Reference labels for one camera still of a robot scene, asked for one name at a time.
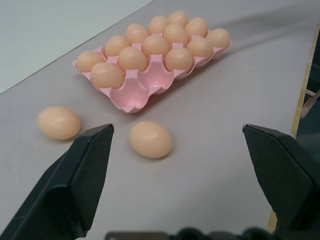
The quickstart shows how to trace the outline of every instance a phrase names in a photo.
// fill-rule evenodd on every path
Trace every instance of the gray table surface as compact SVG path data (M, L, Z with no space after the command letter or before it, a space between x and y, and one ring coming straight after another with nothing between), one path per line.
M119 111L71 65L81 52L123 34L128 24L147 25L175 10L204 17L211 29L228 29L233 45L218 62L151 97L142 112ZM290 133L319 12L319 5L293 0L155 0L1 94L0 232L71 145L37 128L38 113L52 105L77 112L83 131L115 125L87 239L102 240L111 230L266 228L271 208L241 129L250 123ZM165 160L148 161L131 150L128 132L141 120L172 131L175 148Z

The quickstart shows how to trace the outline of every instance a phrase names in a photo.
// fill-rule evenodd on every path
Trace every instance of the brown egg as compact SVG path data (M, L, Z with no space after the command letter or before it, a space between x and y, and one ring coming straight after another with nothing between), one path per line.
M148 67L147 57L141 50L133 46L126 47L119 53L118 63L124 72L134 69L143 72Z
M134 23L128 26L124 35L131 44L142 43L148 36L147 29L138 23Z
M208 25L203 18L196 17L187 23L185 30L190 36L198 35L204 38L208 33Z
M173 48L165 58L165 67L169 72L174 69L185 70L188 72L194 63L194 58L187 48Z
M222 48L223 51L230 44L230 34L222 28L210 31L205 38L210 41L212 47Z
M100 62L94 65L91 69L90 78L92 83L99 89L119 89L125 81L124 73L108 62Z
M141 121L134 125L129 142L137 153L152 159L164 157L173 147L171 133L152 121Z
M104 47L106 57L118 56L122 49L130 47L130 42L124 36L111 37Z
M188 18L183 11L175 11L169 16L168 20L169 20L169 23L178 24L178 25L181 25L182 27L185 27L188 23Z
M103 62L105 62L105 59L99 52L85 51L76 59L76 68L81 73L89 73L94 65Z
M46 108L38 115L37 121L39 129L55 140L70 139L77 135L81 128L80 118L62 106Z
M205 60L208 60L213 53L210 41L203 37L192 39L186 48L193 57L205 57Z
M156 54L166 57L169 52L169 44L162 36L150 35L143 41L142 50L148 58Z
M165 16L155 16L149 24L149 34L162 34L169 25L169 21Z
M163 32L163 38L168 42L170 48L173 43L183 43L184 46L187 46L189 42L187 31L177 24L168 25Z

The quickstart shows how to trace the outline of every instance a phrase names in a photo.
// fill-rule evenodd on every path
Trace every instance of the egg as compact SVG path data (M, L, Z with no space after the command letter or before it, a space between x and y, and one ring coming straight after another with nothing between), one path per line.
M168 21L171 24L178 24L185 27L188 23L188 18L183 11L175 11L168 17Z
M128 26L124 35L131 44L142 43L148 36L147 29L138 23L134 23Z
M99 89L119 89L124 84L125 75L117 66L100 62L91 69L90 79Z
M194 58L187 48L178 47L170 50L164 61L165 67L169 72L174 69L188 72L193 66Z
M126 47L119 53L118 63L124 72L134 69L143 72L148 67L147 57L141 50L133 46Z
M212 47L222 48L222 51L230 44L230 34L222 28L210 31L205 38L210 41Z
M123 36L111 37L104 47L106 57L118 56L122 49L130 47L130 42Z
M70 109L51 106L43 110L37 118L39 129L49 138L66 140L78 134L80 118Z
M208 60L213 53L210 41L203 37L192 39L186 48L193 57L204 57L205 60Z
M142 50L148 58L156 54L162 54L166 57L170 48L168 42L162 36L150 35L143 41Z
M173 43L183 43L184 46L187 46L189 42L187 31L177 24L169 24L163 32L163 38L168 42L170 47L172 47Z
M187 23L185 30L189 35L198 35L204 38L208 33L208 25L203 18L196 17Z
M169 25L169 21L165 16L155 16L149 24L149 34L161 34Z
M76 68L81 73L89 73L94 65L103 62L105 59L99 52L85 51L76 59Z
M147 158L161 158L173 147L173 137L163 126L152 121L141 121L134 125L129 134L132 148Z

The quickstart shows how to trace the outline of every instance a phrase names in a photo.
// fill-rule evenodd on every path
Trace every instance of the pink egg carton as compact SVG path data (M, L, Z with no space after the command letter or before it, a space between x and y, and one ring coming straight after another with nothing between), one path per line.
M132 47L141 50L142 43L133 43ZM183 47L183 43L172 44L172 48ZM222 51L222 48L218 47L213 47L212 50L212 55L208 60L205 60L205 57L194 57L193 67L188 72L178 69L168 71L161 54L151 55L148 67L145 71L139 71L138 69L126 71L124 83L119 89L96 88L93 84L92 85L98 91L107 95L118 109L123 110L126 113L137 113L147 104L151 95L164 93L172 85L175 79L180 80L185 78L195 68L204 66L210 60L217 59L226 52L226 50ZM119 67L118 56L106 58L103 46L94 51L100 53L107 63ZM72 62L72 64L77 68L76 61ZM81 74L91 82L90 72L81 72Z

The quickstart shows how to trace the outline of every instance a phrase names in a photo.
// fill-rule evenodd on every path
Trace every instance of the pink plastic egg tray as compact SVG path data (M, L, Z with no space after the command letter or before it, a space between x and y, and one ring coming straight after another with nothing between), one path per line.
M133 43L132 47L142 48L142 43ZM172 48L183 48L182 43L173 43ZM190 71L173 70L167 71L164 58L162 55L151 55L148 67L145 71L138 69L127 70L125 73L124 83L119 89L113 88L96 88L107 95L113 104L126 113L139 112L148 102L152 94L161 94L165 92L174 82L188 76L195 68L200 68L212 59L219 58L225 51L222 48L213 47L213 53L208 60L204 57L194 57L193 67ZM106 58L104 55L104 47L101 46L94 50L100 53L107 63L118 66L118 56ZM90 82L90 72L81 72Z

